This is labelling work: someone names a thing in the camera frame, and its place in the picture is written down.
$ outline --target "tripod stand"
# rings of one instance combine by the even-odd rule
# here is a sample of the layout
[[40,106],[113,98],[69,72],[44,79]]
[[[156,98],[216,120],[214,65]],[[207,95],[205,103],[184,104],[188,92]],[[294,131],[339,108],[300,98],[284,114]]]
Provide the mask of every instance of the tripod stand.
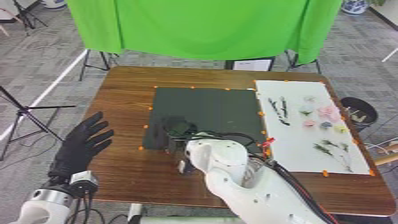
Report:
[[[14,107],[17,108],[17,112],[15,112],[15,120],[14,120],[14,124],[12,124],[12,129],[10,129],[10,134],[8,134],[8,139],[6,139],[6,142],[5,142],[5,148],[3,148],[3,152],[1,152],[1,156],[0,156],[0,161],[3,161],[3,156],[5,156],[5,153],[6,153],[6,149],[8,149],[8,145],[14,141],[28,138],[30,136],[33,136],[35,134],[46,132],[51,134],[51,136],[60,140],[62,138],[58,137],[58,135],[54,134],[54,132],[49,130],[47,126],[51,124],[51,121],[53,121],[53,118],[56,116],[56,113],[58,113],[58,110],[60,108],[70,108],[74,106],[51,106],[51,107],[28,107],[28,106],[22,106],[15,100],[15,98],[10,96],[6,90],[3,89],[3,87],[0,86],[0,92],[3,93],[3,99],[10,102],[10,104],[14,105]],[[35,116],[31,115],[30,113],[30,110],[42,110],[42,109],[56,109],[54,112],[53,112],[53,115],[51,115],[51,118],[47,120],[47,123],[42,124],[42,122],[38,121],[38,119],[35,118]],[[38,127],[38,131],[31,132],[30,134],[22,135],[21,137],[17,138],[12,138],[14,137],[14,132],[15,132],[15,126],[17,126],[17,123],[19,123],[19,119],[21,119],[21,116],[24,116],[30,121],[33,122],[33,124],[37,125]]]
[[26,36],[28,36],[28,28],[30,29],[35,29],[35,21],[44,25],[44,27],[47,27],[47,25],[38,20],[38,18],[35,17],[35,15],[26,11],[26,8],[21,6],[19,2],[15,0],[12,0],[12,2],[14,2],[15,9],[17,9],[19,18],[21,18],[21,22],[22,22],[22,28],[24,28],[24,32],[26,32]]

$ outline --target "black mat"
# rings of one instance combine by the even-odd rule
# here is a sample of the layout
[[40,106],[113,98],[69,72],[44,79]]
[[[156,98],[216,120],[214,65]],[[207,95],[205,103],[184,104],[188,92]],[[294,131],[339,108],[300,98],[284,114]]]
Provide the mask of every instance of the black mat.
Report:
[[182,118],[195,124],[198,130],[237,132],[262,142],[262,122],[257,111],[255,93],[250,90],[158,88],[143,148],[166,148],[161,137],[161,120],[166,117]]

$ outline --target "white board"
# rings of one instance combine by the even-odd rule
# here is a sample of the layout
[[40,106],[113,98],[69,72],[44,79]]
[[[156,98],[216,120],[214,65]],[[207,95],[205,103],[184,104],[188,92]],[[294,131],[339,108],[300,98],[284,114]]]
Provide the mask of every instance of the white board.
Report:
[[[369,175],[369,166],[358,147],[353,143],[349,131],[339,133],[333,130],[333,127],[326,130],[319,128],[319,123],[328,121],[328,119],[319,116],[316,109],[333,105],[325,84],[319,82],[257,80],[255,88],[261,110],[264,112],[262,121],[268,137],[275,138],[269,147],[275,161],[293,172],[323,172],[323,170],[326,170],[328,173]],[[312,102],[305,100],[309,96],[314,97]],[[268,99],[277,101],[277,108],[282,113],[280,97],[284,97],[287,105],[285,121],[289,122],[289,126],[280,123],[268,102]],[[303,105],[312,105],[314,108],[314,112],[309,116],[300,113]],[[303,121],[307,119],[316,122],[312,127],[303,126]],[[342,125],[346,127],[341,119],[330,123],[333,126]],[[321,140],[328,140],[337,146],[344,143],[348,145],[348,152],[341,149],[342,147],[325,146]],[[332,156],[314,149],[314,144],[326,147]]]

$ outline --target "gray carpet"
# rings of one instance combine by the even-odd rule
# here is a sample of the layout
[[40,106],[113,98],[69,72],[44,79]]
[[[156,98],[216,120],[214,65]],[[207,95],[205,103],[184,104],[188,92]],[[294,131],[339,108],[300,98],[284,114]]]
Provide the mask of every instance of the gray carpet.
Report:
[[[38,28],[24,36],[19,24],[5,24],[10,37],[0,35],[0,83],[8,89],[22,104],[30,104],[40,92],[56,79],[56,76],[74,60],[83,45],[76,33],[67,9],[47,11],[37,6],[33,13],[47,23],[49,27]],[[378,110],[380,119],[376,124],[362,133],[365,142],[378,143],[396,136],[398,118],[383,122],[398,113],[398,55],[381,63],[380,60],[398,46],[398,32],[390,29],[371,13],[362,16],[337,16],[335,25],[325,42],[325,48],[319,55],[323,74],[332,81],[339,97],[353,96],[364,99]],[[90,63],[101,65],[97,54],[92,54]],[[117,59],[120,65],[131,66],[168,66],[188,68],[223,68],[223,61],[204,61],[170,58],[159,55],[126,51]],[[285,57],[280,55],[275,61],[273,71],[284,71],[287,67]],[[307,65],[293,71],[316,72],[314,65]],[[72,126],[81,120],[86,107],[101,86],[104,72],[86,69],[83,82],[78,82],[79,65],[74,67],[54,90],[44,98],[40,105],[76,105],[72,109],[60,111],[53,122],[53,130],[65,135]],[[0,99],[0,133],[5,130],[14,119],[14,108]],[[51,111],[35,113],[44,120]],[[33,130],[28,122],[22,122],[17,133],[22,134]],[[8,223],[17,217],[17,211],[30,191],[46,181],[46,169],[56,152],[58,145],[53,145],[51,137],[31,137],[24,142],[14,143],[6,160],[0,163],[0,223]],[[1,169],[12,162],[26,156],[37,155],[47,148],[46,153],[24,160],[21,163]],[[388,170],[388,165],[380,167],[380,171]],[[398,196],[398,171],[383,175],[390,191]],[[106,216],[126,213],[127,204],[94,203]],[[230,215],[227,210],[184,208],[172,206],[147,206],[149,215]],[[392,216],[392,222],[398,223],[398,215]]]

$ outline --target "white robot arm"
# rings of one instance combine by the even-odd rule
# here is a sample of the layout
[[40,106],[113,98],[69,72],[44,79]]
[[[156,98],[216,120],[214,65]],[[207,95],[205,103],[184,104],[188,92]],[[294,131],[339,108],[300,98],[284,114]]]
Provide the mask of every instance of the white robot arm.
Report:
[[248,224],[321,224],[278,173],[230,140],[200,139],[186,144],[186,157],[205,174],[205,186]]

